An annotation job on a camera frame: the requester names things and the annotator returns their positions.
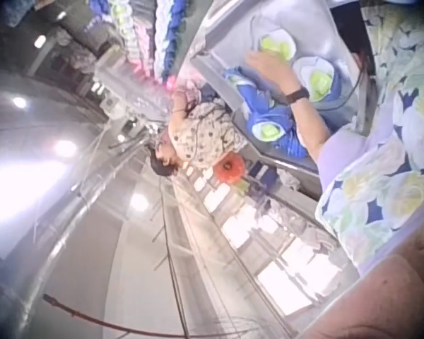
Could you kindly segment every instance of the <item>floral dress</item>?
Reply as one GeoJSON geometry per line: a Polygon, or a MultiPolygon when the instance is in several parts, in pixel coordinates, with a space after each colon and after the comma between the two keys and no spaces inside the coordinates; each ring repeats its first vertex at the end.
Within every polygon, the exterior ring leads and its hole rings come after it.
{"type": "Polygon", "coordinates": [[[316,210],[357,268],[397,232],[419,226],[410,224],[417,224],[412,217],[424,206],[424,17],[385,5],[363,8],[363,18],[379,88],[372,131],[387,109],[392,123],[384,140],[326,185],[316,210]]]}

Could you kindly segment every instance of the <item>shelf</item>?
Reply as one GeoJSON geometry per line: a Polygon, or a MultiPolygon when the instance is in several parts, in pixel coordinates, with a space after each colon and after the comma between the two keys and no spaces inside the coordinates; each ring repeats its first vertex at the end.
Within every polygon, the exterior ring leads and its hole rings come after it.
{"type": "Polygon", "coordinates": [[[190,2],[187,9],[188,17],[184,18],[185,31],[178,33],[176,57],[170,71],[170,75],[174,77],[179,74],[193,39],[212,6],[213,0],[191,0],[190,2]]]}

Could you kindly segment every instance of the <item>woman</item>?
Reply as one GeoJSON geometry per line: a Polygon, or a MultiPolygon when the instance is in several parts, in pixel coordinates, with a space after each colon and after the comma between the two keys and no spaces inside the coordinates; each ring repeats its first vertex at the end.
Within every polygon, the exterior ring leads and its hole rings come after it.
{"type": "Polygon", "coordinates": [[[151,150],[151,167],[156,174],[170,176],[188,162],[197,168],[209,168],[230,151],[238,151],[246,141],[235,129],[224,102],[211,99],[206,87],[176,90],[172,116],[157,146],[151,150]]]}
{"type": "MultiPolygon", "coordinates": [[[[424,219],[424,19],[392,6],[368,11],[380,86],[369,137],[345,129],[331,136],[307,98],[291,105],[324,190],[316,218],[362,274],[424,219]]],[[[247,63],[286,95],[301,89],[276,55],[250,54],[247,63]]]]}
{"type": "MultiPolygon", "coordinates": [[[[413,338],[424,321],[424,17],[395,6],[363,16],[379,88],[370,135],[331,136],[307,98],[291,105],[324,191],[316,218],[362,276],[302,338],[413,338]]],[[[301,88],[276,55],[247,63],[286,95],[301,88]]]]}

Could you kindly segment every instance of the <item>wristwatch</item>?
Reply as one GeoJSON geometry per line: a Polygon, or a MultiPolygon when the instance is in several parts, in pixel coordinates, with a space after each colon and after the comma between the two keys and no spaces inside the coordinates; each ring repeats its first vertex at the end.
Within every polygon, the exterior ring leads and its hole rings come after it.
{"type": "Polygon", "coordinates": [[[289,105],[295,103],[297,100],[300,100],[302,98],[309,98],[310,97],[310,93],[308,92],[308,90],[306,88],[304,88],[303,86],[301,87],[301,89],[296,90],[295,92],[286,95],[286,100],[288,102],[289,105]]]}

